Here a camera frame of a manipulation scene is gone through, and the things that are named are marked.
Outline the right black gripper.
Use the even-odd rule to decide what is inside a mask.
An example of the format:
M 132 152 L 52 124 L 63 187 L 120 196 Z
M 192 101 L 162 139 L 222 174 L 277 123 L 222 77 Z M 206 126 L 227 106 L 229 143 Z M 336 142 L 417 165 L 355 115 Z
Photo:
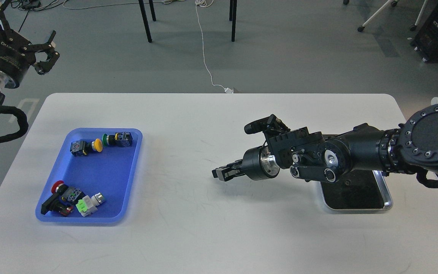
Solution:
M 280 172 L 280 167 L 275 161 L 275 156 L 270 152 L 270 148 L 259 146 L 245 151 L 242 162 L 229 163 L 211 172 L 214 178 L 222 182 L 228 182 L 244 175 L 258 181 L 275 178 Z

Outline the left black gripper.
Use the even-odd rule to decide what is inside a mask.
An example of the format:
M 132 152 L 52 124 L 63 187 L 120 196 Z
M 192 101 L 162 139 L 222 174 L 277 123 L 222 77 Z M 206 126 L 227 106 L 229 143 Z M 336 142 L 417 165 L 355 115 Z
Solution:
M 33 65 L 39 75 L 47 74 L 56 64 L 60 57 L 53 42 L 56 30 L 52 30 L 45 43 L 33 45 L 33 52 L 46 54 L 44 61 L 36 61 L 34 53 L 24 53 L 19 49 L 21 46 L 28 46 L 24 38 L 14 38 L 14 30 L 10 28 L 9 22 L 5 17 L 5 9 L 10 5 L 10 0 L 0 1 L 0 72 L 7 78 L 5 88 L 18 88 L 26 75 L 29 67 Z

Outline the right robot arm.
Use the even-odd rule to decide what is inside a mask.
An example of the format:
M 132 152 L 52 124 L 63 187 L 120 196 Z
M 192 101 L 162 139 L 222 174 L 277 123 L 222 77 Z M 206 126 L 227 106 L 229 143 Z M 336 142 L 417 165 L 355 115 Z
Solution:
M 335 183 L 353 170 L 416 175 L 427 188 L 438 188 L 438 104 L 412 115 L 398 128 L 379 130 L 367 123 L 339 135 L 288 128 L 277 116 L 253 121 L 244 131 L 262 132 L 265 143 L 242 159 L 212 170 L 227 182 L 246 175 L 252 180 L 275 178 L 287 169 L 294 178 Z

